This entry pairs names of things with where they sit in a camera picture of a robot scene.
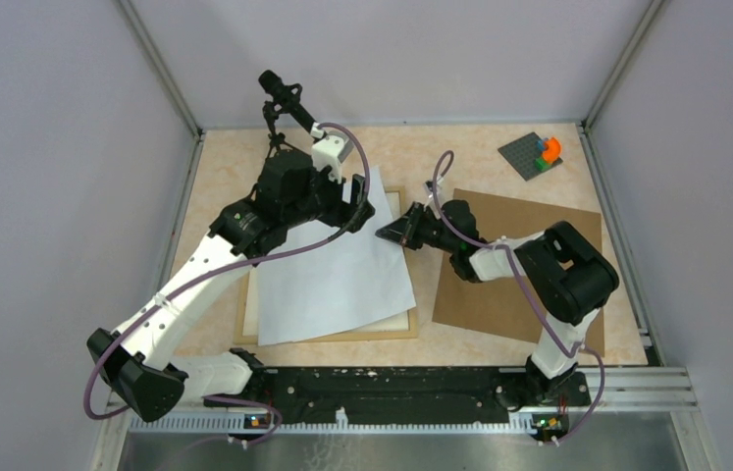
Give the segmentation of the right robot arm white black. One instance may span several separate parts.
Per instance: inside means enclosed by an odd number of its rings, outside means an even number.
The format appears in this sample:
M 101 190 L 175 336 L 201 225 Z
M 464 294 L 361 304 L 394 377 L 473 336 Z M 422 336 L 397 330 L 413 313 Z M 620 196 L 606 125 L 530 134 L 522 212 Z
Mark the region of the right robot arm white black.
M 465 282 L 516 281 L 542 324 L 525 378 L 527 395 L 539 404 L 551 404 L 564 393 L 592 322 L 619 287 L 615 269 L 567 221 L 522 238 L 487 241 L 468 202 L 453 199 L 415 202 L 376 235 L 411 250 L 443 251 Z

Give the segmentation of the black mini tripod stand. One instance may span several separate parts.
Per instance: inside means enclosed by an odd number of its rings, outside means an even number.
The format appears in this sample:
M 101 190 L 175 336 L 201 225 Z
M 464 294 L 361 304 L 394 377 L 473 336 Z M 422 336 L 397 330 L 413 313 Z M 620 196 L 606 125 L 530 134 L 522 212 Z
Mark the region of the black mini tripod stand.
M 268 128 L 268 151 L 265 159 L 275 156 L 283 148 L 287 150 L 296 150 L 296 147 L 287 141 L 284 133 L 277 130 L 276 121 L 281 115 L 289 115 L 298 123 L 298 115 L 301 113 L 302 106 L 295 102 L 289 104 L 279 104 L 273 101 L 265 101 L 262 108 L 262 116 Z

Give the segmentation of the colourful toy brick stack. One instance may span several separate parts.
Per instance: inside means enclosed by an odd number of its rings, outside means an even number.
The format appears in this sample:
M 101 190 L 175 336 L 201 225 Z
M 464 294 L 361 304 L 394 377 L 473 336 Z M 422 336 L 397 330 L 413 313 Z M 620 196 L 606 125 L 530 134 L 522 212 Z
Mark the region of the colourful toy brick stack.
M 562 146 L 556 137 L 541 138 L 537 141 L 539 156 L 534 160 L 534 166 L 539 173 L 546 172 L 562 163 Z

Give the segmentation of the grey building brick baseplate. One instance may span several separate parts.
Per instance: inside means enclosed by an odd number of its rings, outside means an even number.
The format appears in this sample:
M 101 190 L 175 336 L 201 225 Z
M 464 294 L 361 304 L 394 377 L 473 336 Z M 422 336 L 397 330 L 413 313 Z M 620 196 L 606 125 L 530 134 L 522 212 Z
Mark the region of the grey building brick baseplate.
M 537 141 L 541 138 L 548 137 L 540 137 L 535 132 L 531 132 L 507 143 L 497 150 L 504 160 L 526 182 L 546 173 L 539 173 L 534 166 L 534 160 L 539 156 Z

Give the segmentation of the brown cardboard backing board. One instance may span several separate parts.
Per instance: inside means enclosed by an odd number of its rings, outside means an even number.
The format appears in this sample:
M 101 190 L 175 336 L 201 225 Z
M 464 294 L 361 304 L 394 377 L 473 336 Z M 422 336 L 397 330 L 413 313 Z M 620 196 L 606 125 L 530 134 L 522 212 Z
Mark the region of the brown cardboard backing board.
M 477 231 L 487 241 L 530 236 L 566 221 L 602 251 L 602 216 L 598 212 L 459 188 L 446 200 L 452 198 L 468 203 Z M 464 282 L 455 275 L 447 256 L 443 257 L 433 321 L 512 340 L 535 342 L 541 334 L 541 324 L 515 280 Z

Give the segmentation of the white paper sheet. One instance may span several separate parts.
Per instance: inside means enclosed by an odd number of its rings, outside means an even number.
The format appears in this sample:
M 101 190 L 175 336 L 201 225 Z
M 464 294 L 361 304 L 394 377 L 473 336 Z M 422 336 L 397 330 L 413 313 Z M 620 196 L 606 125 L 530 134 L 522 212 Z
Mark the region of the white paper sheet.
M 416 301 L 403 249 L 375 236 L 395 220 L 398 205 L 379 168 L 370 176 L 375 215 L 359 232 L 252 271 L 259 345 L 409 329 Z

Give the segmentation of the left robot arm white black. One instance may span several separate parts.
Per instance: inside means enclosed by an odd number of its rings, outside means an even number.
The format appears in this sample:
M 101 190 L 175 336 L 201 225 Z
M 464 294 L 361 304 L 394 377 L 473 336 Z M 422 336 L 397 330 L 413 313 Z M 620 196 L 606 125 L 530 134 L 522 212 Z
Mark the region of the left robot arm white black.
M 317 169 L 311 157 L 288 151 L 267 159 L 252 190 L 225 206 L 179 271 L 114 330 L 97 329 L 86 346 L 94 362 L 83 393 L 101 379 L 145 422 L 170 412 L 197 370 L 172 361 L 188 331 L 221 293 L 260 264 L 323 247 L 359 231 L 375 213 L 371 175 L 336 178 L 338 161 Z

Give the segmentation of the aluminium front rail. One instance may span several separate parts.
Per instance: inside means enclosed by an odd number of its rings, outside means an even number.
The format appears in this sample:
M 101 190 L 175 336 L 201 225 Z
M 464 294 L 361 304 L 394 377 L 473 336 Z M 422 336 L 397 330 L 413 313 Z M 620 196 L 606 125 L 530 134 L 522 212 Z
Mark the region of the aluminium front rail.
M 539 428 L 554 429 L 552 419 L 559 417 L 564 426 L 575 425 L 580 417 L 598 417 L 601 413 L 648 414 L 655 412 L 695 412 L 699 408 L 689 375 L 681 368 L 669 367 L 581 367 L 589 387 L 595 389 L 589 407 L 556 410 L 531 407 L 517 412 L 505 423 L 463 425 L 353 425 L 344 411 L 326 424 L 288 425 L 282 413 L 260 402 L 249 406 L 219 404 L 213 399 L 199 399 L 178 405 L 162 418 L 145 422 L 131 412 L 108 423 L 109 430 L 134 432 L 176 432 L 234 436 L 260 436 L 274 429 L 286 434 L 517 434 L 533 435 Z

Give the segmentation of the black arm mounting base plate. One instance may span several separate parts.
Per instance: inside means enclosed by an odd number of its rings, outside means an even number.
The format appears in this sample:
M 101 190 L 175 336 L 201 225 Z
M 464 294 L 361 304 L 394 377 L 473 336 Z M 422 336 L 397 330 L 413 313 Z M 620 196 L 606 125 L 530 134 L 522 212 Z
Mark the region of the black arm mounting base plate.
M 326 424 L 339 410 L 353 425 L 463 425 L 589 407 L 595 392 L 581 372 L 547 382 L 522 367 L 267 367 L 238 398 L 279 410 L 288 425 Z

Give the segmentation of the black microphone orange tip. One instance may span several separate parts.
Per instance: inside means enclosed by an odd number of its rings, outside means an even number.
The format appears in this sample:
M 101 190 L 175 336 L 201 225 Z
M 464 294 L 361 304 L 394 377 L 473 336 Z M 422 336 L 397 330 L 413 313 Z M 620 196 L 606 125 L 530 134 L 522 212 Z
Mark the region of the black microphone orange tip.
M 306 132 L 310 132 L 312 125 L 318 123 L 308 110 L 301 104 L 302 85 L 300 83 L 285 84 L 282 78 L 271 70 L 264 71 L 258 78 L 258 82 L 270 97 L 267 101 L 273 101 L 279 104 L 289 104 L 295 102 L 302 106 L 301 113 L 298 115 L 300 123 L 294 120 Z

